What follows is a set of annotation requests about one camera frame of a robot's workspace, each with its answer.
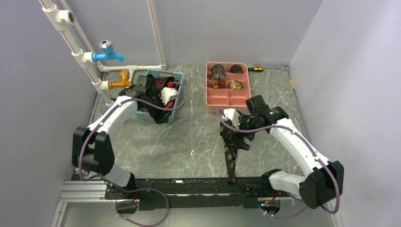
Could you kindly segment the black floral gold tie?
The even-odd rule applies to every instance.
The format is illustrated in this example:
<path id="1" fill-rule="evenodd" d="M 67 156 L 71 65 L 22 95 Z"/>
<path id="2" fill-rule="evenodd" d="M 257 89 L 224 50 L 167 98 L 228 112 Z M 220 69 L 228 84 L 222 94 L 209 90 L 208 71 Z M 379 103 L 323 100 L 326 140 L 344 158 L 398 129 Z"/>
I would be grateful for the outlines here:
<path id="1" fill-rule="evenodd" d="M 224 142 L 227 183 L 235 184 L 235 167 L 238 150 L 249 150 L 250 146 L 244 141 L 246 136 L 245 133 L 233 131 L 226 127 L 222 122 L 219 124 L 219 134 Z"/>

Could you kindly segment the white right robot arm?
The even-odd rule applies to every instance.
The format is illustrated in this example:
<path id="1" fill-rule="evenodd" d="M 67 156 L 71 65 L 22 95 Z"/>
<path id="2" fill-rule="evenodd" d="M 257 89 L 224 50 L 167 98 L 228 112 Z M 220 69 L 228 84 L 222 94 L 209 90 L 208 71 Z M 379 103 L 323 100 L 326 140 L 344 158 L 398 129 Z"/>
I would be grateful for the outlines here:
<path id="1" fill-rule="evenodd" d="M 331 162 L 318 152 L 281 107 L 270 108 L 261 95 L 245 103 L 250 114 L 240 117 L 239 129 L 253 133 L 265 130 L 285 147 L 303 173 L 294 175 L 279 169 L 268 171 L 262 175 L 261 192 L 266 196 L 277 191 L 290 193 L 311 209 L 335 200 L 331 212 L 337 212 L 343 188 L 343 165 L 339 161 Z"/>

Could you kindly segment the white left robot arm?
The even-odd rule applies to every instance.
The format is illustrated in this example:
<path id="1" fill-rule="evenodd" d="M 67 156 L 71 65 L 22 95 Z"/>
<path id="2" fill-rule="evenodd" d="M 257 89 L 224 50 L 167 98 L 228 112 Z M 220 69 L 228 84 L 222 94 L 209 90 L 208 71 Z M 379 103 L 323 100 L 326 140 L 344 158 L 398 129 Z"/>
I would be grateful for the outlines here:
<path id="1" fill-rule="evenodd" d="M 139 76 L 137 83 L 123 89 L 114 104 L 95 122 L 78 127 L 73 133 L 72 164 L 78 168 L 82 181 L 96 177 L 115 185 L 125 199 L 137 189 L 133 173 L 115 162 L 111 138 L 138 109 L 138 101 L 145 101 L 145 93 L 152 90 L 154 77 Z"/>

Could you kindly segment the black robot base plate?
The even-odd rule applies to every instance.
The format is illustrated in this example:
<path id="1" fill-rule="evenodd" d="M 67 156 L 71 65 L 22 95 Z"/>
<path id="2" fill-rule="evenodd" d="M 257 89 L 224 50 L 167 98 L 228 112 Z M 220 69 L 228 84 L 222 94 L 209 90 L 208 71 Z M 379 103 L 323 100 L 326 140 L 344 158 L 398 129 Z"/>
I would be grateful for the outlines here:
<path id="1" fill-rule="evenodd" d="M 254 209 L 277 204 L 280 193 L 264 186 L 260 177 L 238 177 L 229 183 L 224 177 L 212 178 L 140 178 L 136 192 L 121 191 L 106 185 L 105 199 L 131 201 L 139 211 L 162 208 Z"/>

